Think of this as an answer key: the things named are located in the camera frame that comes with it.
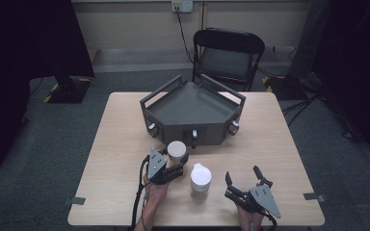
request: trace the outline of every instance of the hexagonal metal box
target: hexagonal metal box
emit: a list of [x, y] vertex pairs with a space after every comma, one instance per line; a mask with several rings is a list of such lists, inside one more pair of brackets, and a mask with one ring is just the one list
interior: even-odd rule
[[235, 135], [245, 100], [244, 95], [206, 75], [198, 84], [182, 82], [179, 75], [140, 104], [146, 130], [153, 138], [165, 145], [182, 141], [196, 147], [218, 145], [227, 134]]

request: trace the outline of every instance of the table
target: table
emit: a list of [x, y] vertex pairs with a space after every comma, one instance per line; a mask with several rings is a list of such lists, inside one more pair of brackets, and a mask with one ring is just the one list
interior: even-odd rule
[[[239, 132], [221, 145], [188, 147], [185, 173], [170, 184], [155, 226], [238, 226], [236, 207], [225, 197], [225, 174], [229, 171], [233, 186], [245, 192], [258, 183], [253, 166], [259, 166], [274, 182], [272, 193], [281, 212], [278, 225], [325, 222], [318, 201], [304, 199], [304, 193], [313, 193], [313, 189], [275, 96], [269, 92], [242, 94], [247, 99]], [[140, 100], [147, 95], [110, 95], [75, 195], [86, 201], [71, 206], [69, 224], [131, 224], [142, 160], [152, 147], [164, 148], [146, 132]], [[190, 173], [196, 163], [212, 172], [206, 193], [191, 189]], [[270, 224], [263, 220], [263, 225]]]

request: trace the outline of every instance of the white container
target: white container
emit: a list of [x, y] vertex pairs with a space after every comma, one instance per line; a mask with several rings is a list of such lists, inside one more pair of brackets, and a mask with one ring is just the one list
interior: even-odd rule
[[191, 172], [191, 187], [194, 191], [204, 193], [209, 190], [212, 173], [209, 168], [204, 167], [200, 163], [194, 165]]
[[186, 154], [186, 145], [181, 141], [172, 141], [168, 145], [167, 151], [170, 159], [175, 163], [179, 163]]

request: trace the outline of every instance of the human hand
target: human hand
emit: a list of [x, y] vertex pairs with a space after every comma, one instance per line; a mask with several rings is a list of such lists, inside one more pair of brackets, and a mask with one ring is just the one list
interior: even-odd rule
[[260, 230], [262, 220], [264, 218], [263, 215], [259, 213], [253, 213], [251, 214], [250, 212], [246, 211], [239, 205], [235, 204], [238, 212], [238, 217], [239, 217], [239, 223], [240, 223], [240, 228], [243, 231], [250, 231], [251, 230], [251, 223], [253, 222], [254, 224], [254, 231]]

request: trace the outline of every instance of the human arm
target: human arm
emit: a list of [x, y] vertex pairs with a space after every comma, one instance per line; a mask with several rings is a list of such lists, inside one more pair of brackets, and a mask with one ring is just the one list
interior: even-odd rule
[[254, 231], [259, 231], [261, 228], [261, 223], [264, 218], [263, 215], [259, 213], [253, 213], [244, 210], [242, 207], [236, 204], [240, 228], [242, 231], [250, 231], [251, 223], [253, 222]]
[[135, 226], [135, 231], [150, 231], [152, 229], [155, 215], [160, 204], [164, 201], [165, 196], [167, 195], [168, 186], [170, 184], [154, 185], [149, 182], [146, 176], [143, 178], [147, 198], [141, 217]]

